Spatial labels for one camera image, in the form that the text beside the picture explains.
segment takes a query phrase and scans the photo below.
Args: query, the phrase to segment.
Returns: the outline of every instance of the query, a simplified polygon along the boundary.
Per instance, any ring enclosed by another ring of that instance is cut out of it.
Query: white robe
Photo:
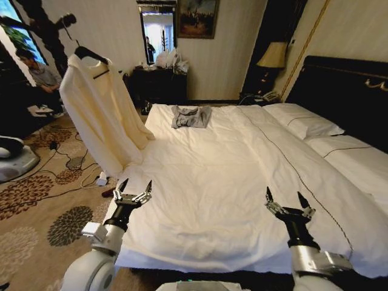
[[[59,88],[67,112],[90,154],[109,176],[118,178],[129,164],[142,163],[143,149],[155,139],[140,120],[128,91],[109,61],[85,66],[71,55]],[[109,69],[108,73],[93,79]]]

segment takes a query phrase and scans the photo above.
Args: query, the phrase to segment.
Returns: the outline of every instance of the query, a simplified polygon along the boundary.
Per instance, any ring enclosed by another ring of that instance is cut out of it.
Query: white duvet
[[[136,195],[153,184],[152,199],[130,216],[116,265],[290,273],[286,227],[264,206],[269,186],[282,206],[300,208],[297,191],[308,199],[316,213],[307,227],[322,249],[353,249],[357,272],[388,275],[388,216],[261,107],[212,108],[206,129],[172,129],[172,118],[169,106],[152,107],[146,126],[156,140],[119,181],[129,178],[124,192]]]

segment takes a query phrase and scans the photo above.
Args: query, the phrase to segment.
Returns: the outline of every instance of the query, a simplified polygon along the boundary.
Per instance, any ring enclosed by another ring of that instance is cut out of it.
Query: clothes hanger
[[[64,28],[65,28],[65,31],[67,33],[67,36],[70,38],[70,40],[74,41],[74,39],[70,36],[70,33],[69,31],[66,29],[66,25],[65,25],[65,22],[64,22],[64,18],[62,17],[62,22],[64,24]],[[97,59],[99,60],[100,62],[103,62],[105,65],[108,65],[108,60],[103,58],[102,56],[100,55],[97,55],[95,52],[89,50],[87,47],[83,47],[81,45],[79,45],[79,42],[78,40],[76,39],[75,40],[78,44],[78,47],[75,49],[74,51],[74,54],[79,57],[80,59],[83,59],[85,58],[86,56],[89,56],[93,59]],[[106,71],[103,71],[102,73],[98,74],[97,76],[94,76],[93,79],[97,79],[98,77],[102,76],[103,74],[106,74],[107,72],[109,72],[109,69],[107,69]]]

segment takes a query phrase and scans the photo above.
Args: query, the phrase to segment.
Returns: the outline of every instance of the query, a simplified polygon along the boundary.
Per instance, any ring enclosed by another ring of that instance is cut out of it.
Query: table lamp
[[[277,73],[286,65],[286,50],[286,42],[271,42],[264,56],[258,61],[259,67],[266,68],[263,78],[260,79],[259,94],[262,95],[272,89]]]

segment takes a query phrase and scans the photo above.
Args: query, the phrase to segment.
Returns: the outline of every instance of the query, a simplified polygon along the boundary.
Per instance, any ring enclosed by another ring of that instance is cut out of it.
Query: gray t-shirt
[[[29,69],[32,78],[34,79],[37,86],[54,86],[59,85],[62,82],[61,76],[55,70],[50,69],[45,64],[38,63],[38,69]]]

